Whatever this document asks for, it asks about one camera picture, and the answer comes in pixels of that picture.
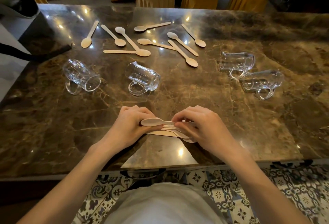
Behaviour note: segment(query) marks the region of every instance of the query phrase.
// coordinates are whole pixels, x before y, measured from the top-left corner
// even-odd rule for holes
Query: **marble table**
[[[32,54],[70,43],[73,48],[42,64],[29,63],[1,102],[0,178],[68,173],[109,130],[124,105],[146,106],[164,120],[188,106],[207,107],[258,162],[329,156],[329,15],[55,4],[40,9],[20,39],[23,46]],[[95,20],[100,24],[93,43],[83,49],[80,42]],[[172,24],[143,33],[133,30],[167,21]],[[206,48],[196,46],[181,23],[204,40]],[[155,46],[143,46],[149,57],[105,54],[104,49],[121,48],[101,24],[112,31],[124,27],[135,43],[148,38],[168,44],[167,32],[175,32],[199,53],[199,67],[189,67],[178,52]],[[128,43],[122,49],[133,50]],[[286,81],[272,98],[260,101],[219,71],[220,51],[251,52],[256,57],[252,71],[278,69]],[[62,66],[70,58],[101,75],[97,90],[78,96],[66,91]],[[133,61],[162,76],[156,91],[142,97],[128,92],[124,70]],[[104,170],[217,164],[222,161],[197,143],[145,135]]]

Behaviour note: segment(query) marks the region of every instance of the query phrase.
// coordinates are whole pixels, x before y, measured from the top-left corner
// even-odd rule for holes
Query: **spoon handle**
[[[92,29],[90,30],[89,34],[88,34],[88,38],[91,38],[93,36],[93,33],[95,32],[95,29],[97,28],[99,21],[95,21],[94,25],[92,26]]]
[[[192,32],[187,28],[187,26],[184,23],[182,23],[182,27],[186,30],[186,32],[188,32],[189,35],[192,36],[193,39],[196,40],[195,35],[192,34]]]
[[[112,37],[113,37],[113,39],[118,39],[116,36],[115,36],[115,34],[113,34],[113,32],[111,31],[111,30],[109,30],[105,25],[101,25],[101,27],[109,34],[109,35],[111,35]]]
[[[156,28],[156,27],[166,26],[166,25],[169,25],[169,24],[171,24],[171,22],[159,23],[159,24],[154,24],[154,25],[150,25],[150,26],[146,26],[146,27],[147,27],[147,29],[149,29],[149,28]]]
[[[126,35],[126,33],[123,33],[122,35],[126,38],[126,40],[130,43],[131,46],[133,46],[133,48],[136,51],[140,50],[140,48],[128,37],[128,35]]]
[[[184,48],[186,48],[188,51],[190,51],[192,54],[194,54],[195,56],[199,56],[199,54],[197,52],[195,52],[192,48],[190,48],[189,46],[187,46],[184,42],[182,42],[179,38],[176,39],[176,41],[178,41]]]
[[[172,41],[168,40],[170,45],[172,45],[185,59],[188,59],[188,56]]]
[[[167,49],[171,49],[171,50],[175,50],[176,51],[176,49],[173,48],[172,46],[168,46],[168,45],[164,45],[164,44],[160,44],[160,43],[154,43],[154,42],[152,42],[151,44],[154,45],[154,46],[158,46],[158,47],[162,47],[162,48],[167,48]]]
[[[103,50],[104,53],[108,54],[136,54],[136,51],[127,50]]]

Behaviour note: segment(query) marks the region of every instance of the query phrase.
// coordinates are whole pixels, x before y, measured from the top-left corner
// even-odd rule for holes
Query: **upside-down glass mug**
[[[255,64],[255,56],[253,54],[242,53],[226,53],[220,54],[220,69],[230,70],[228,76],[233,80],[238,80],[247,74],[247,71],[252,69]],[[233,71],[241,71],[238,77],[232,75]]]
[[[157,72],[139,65],[137,61],[127,66],[125,75],[128,79],[132,80],[128,86],[128,90],[135,96],[140,96],[147,91],[157,89],[161,78]]]
[[[101,84],[100,76],[79,60],[69,59],[63,66],[63,72],[66,76],[65,87],[73,95],[77,95],[81,88],[87,92],[94,91]]]
[[[256,90],[255,97],[260,100],[265,100],[274,94],[274,91],[284,81],[284,76],[280,71],[265,70],[261,72],[247,73],[240,82],[246,91]],[[262,97],[260,92],[262,89],[268,89],[269,93]]]

